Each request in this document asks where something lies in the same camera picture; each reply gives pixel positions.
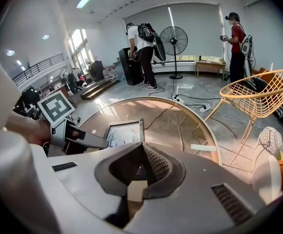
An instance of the circular glass platform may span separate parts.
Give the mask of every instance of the circular glass platform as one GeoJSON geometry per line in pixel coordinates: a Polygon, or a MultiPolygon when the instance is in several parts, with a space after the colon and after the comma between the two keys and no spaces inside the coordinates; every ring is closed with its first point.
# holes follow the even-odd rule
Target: circular glass platform
{"type": "Polygon", "coordinates": [[[136,97],[118,101],[96,112],[81,128],[108,139],[110,147],[145,141],[222,164],[217,142],[205,121],[169,99],[136,97]]]}

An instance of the black pants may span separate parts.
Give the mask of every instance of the black pants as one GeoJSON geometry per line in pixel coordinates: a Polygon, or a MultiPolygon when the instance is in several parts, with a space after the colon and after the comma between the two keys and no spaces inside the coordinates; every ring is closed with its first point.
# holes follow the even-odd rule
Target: black pants
{"type": "Polygon", "coordinates": [[[145,82],[149,82],[150,86],[156,87],[155,75],[152,72],[151,59],[153,56],[153,47],[144,47],[138,51],[138,58],[145,74],[145,82]]]}
{"type": "Polygon", "coordinates": [[[82,87],[84,81],[83,81],[83,80],[79,80],[79,81],[76,81],[75,83],[76,83],[76,85],[77,85],[78,87],[82,87]]]}
{"type": "Polygon", "coordinates": [[[231,82],[235,82],[244,78],[244,59],[245,56],[241,52],[235,52],[231,54],[231,61],[229,67],[231,82]]]}

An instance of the wire chair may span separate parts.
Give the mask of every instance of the wire chair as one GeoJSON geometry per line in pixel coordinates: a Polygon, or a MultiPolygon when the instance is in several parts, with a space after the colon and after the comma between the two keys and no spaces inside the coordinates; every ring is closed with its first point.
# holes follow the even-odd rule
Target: wire chair
{"type": "Polygon", "coordinates": [[[220,103],[214,108],[205,121],[216,112],[223,102],[238,108],[250,117],[247,128],[240,140],[240,143],[243,143],[243,145],[233,161],[229,164],[231,165],[245,145],[255,120],[257,118],[268,117],[283,104],[283,70],[263,72],[238,80],[223,87],[220,90],[220,95],[222,96],[220,103]],[[252,80],[254,77],[261,78],[263,76],[273,76],[273,78],[259,93],[241,85],[242,81],[252,80]]]}

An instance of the tiled floor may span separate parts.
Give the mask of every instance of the tiled floor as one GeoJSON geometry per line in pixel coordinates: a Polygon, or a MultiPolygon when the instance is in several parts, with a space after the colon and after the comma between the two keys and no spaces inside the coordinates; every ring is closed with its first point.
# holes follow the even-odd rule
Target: tiled floor
{"type": "MultiPolygon", "coordinates": [[[[156,80],[157,84],[165,89],[165,92],[155,93],[152,94],[152,96],[170,98],[173,91],[173,80],[170,79],[168,75],[158,75],[156,76],[156,80]]],[[[194,75],[184,75],[183,79],[175,80],[174,95],[182,94],[196,98],[220,98],[221,96],[219,95],[219,91],[226,84],[227,81],[221,80],[220,77],[200,76],[199,78],[196,78],[196,76],[194,75]]],[[[104,92],[94,101],[82,101],[81,103],[79,103],[78,108],[74,112],[74,116],[80,116],[82,123],[104,106],[122,99],[147,95],[149,95],[149,91],[146,89],[146,87],[140,85],[130,86],[127,85],[126,81],[124,80],[108,91],[104,92]]],[[[215,107],[220,101],[220,99],[191,99],[184,96],[182,96],[181,98],[185,101],[185,104],[192,104],[193,102],[201,101],[209,103],[211,107],[215,107]]],[[[197,113],[203,119],[205,119],[211,113],[211,111],[212,109],[203,114],[199,112],[197,113]]],[[[222,105],[218,111],[235,119],[248,123],[247,115],[228,104],[222,105]]],[[[263,129],[264,127],[271,126],[279,131],[283,136],[282,125],[273,115],[264,119],[256,120],[255,126],[258,128],[252,129],[246,145],[241,150],[240,155],[238,155],[238,157],[236,157],[234,162],[231,164],[241,147],[241,144],[238,142],[235,135],[239,139],[241,139],[246,125],[218,113],[215,113],[212,117],[223,122],[233,131],[232,133],[232,131],[230,131],[226,126],[213,119],[209,119],[207,121],[207,124],[210,126],[218,141],[218,144],[220,145],[223,167],[245,182],[251,183],[251,158],[253,151],[252,147],[255,145],[257,138],[262,131],[258,128],[263,129]]]]}

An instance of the railing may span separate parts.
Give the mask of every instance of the railing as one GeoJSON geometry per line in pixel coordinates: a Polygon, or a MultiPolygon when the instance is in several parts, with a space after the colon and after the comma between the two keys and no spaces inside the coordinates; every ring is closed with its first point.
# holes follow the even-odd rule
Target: railing
{"type": "Polygon", "coordinates": [[[18,74],[16,77],[13,78],[13,82],[18,87],[26,80],[30,79],[31,77],[39,73],[40,71],[43,71],[44,69],[56,65],[57,63],[60,63],[62,61],[64,61],[63,54],[59,54],[51,58],[48,58],[46,60],[43,60],[33,65],[29,69],[23,71],[22,73],[18,74]]]}

